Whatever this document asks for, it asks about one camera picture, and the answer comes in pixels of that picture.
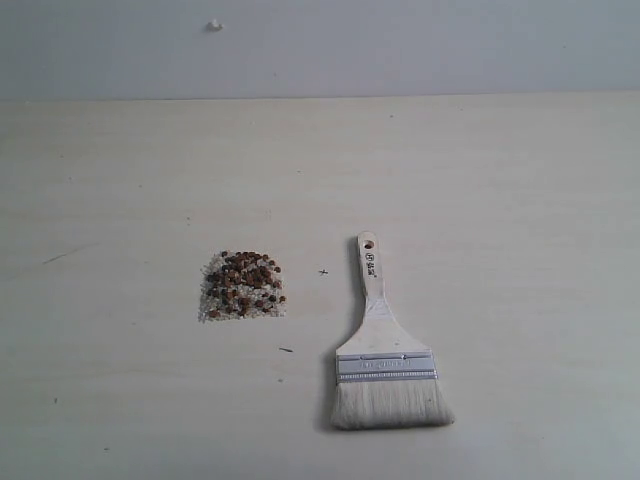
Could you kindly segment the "pile of brown pellets and grains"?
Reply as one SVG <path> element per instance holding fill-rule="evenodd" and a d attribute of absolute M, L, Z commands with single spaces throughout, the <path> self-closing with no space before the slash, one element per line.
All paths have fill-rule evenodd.
<path fill-rule="evenodd" d="M 269 254 L 223 250 L 202 268 L 200 323 L 286 314 L 283 271 Z"/>

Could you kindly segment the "wooden paint brush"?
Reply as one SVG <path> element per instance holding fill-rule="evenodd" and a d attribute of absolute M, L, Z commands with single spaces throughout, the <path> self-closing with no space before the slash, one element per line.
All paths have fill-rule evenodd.
<path fill-rule="evenodd" d="M 392 313 L 376 235 L 360 233 L 357 250 L 364 311 L 359 328 L 336 349 L 332 426 L 355 431 L 453 424 L 432 349 Z"/>

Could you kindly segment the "white blob on wall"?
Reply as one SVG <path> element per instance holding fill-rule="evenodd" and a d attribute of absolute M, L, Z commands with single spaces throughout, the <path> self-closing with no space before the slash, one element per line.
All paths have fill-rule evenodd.
<path fill-rule="evenodd" d="M 206 30 L 210 32 L 219 32 L 224 29 L 224 25 L 217 20 L 211 20 L 206 25 Z"/>

